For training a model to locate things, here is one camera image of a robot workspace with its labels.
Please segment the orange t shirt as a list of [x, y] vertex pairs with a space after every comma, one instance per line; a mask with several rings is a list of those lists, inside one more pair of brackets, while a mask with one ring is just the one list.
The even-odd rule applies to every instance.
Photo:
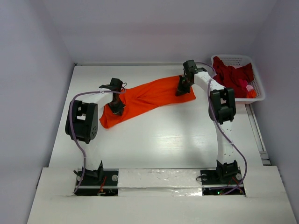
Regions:
[[175, 95], [179, 78], [180, 76], [165, 77], [126, 89], [126, 92], [120, 95], [120, 100], [125, 105], [123, 114], [113, 114], [109, 106], [106, 105], [99, 119], [101, 125], [105, 129], [109, 129], [158, 107], [195, 100], [196, 96], [193, 89], [190, 89], [189, 93], [182, 96]]

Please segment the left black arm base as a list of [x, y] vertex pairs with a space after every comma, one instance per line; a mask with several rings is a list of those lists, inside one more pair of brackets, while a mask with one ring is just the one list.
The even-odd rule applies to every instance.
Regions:
[[84, 175], [77, 196], [118, 196], [118, 169], [104, 169], [101, 180]]

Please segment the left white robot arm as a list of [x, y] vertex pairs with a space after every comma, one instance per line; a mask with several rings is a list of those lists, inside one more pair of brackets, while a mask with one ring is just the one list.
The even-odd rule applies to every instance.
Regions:
[[116, 116], [124, 112], [125, 104], [120, 99], [124, 94], [123, 82], [112, 78], [109, 84], [101, 85], [96, 91], [88, 91], [75, 95], [70, 101], [65, 132], [75, 141], [83, 154], [84, 165], [79, 177], [84, 176], [92, 184], [99, 184], [103, 180], [102, 161], [93, 162], [95, 149], [84, 149], [79, 141], [89, 144], [96, 138], [99, 129], [99, 109], [107, 106], [108, 110]]

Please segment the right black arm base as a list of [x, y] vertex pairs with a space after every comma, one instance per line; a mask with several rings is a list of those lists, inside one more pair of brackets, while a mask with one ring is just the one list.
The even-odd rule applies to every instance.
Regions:
[[196, 181], [201, 183], [202, 193], [204, 196], [221, 196], [221, 195], [246, 195], [242, 180], [242, 174], [238, 169], [236, 174], [220, 178], [216, 170], [204, 169]]

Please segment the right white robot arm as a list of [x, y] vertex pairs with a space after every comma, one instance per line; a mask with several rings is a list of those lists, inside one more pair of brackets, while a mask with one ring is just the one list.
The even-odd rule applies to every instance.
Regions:
[[214, 122], [218, 144], [215, 178], [226, 183], [238, 172], [231, 140], [232, 122], [236, 114], [234, 90], [219, 84], [205, 68], [198, 68], [194, 60], [188, 60], [183, 63], [183, 75], [179, 78], [176, 96], [190, 93], [194, 84], [207, 93], [208, 113]]

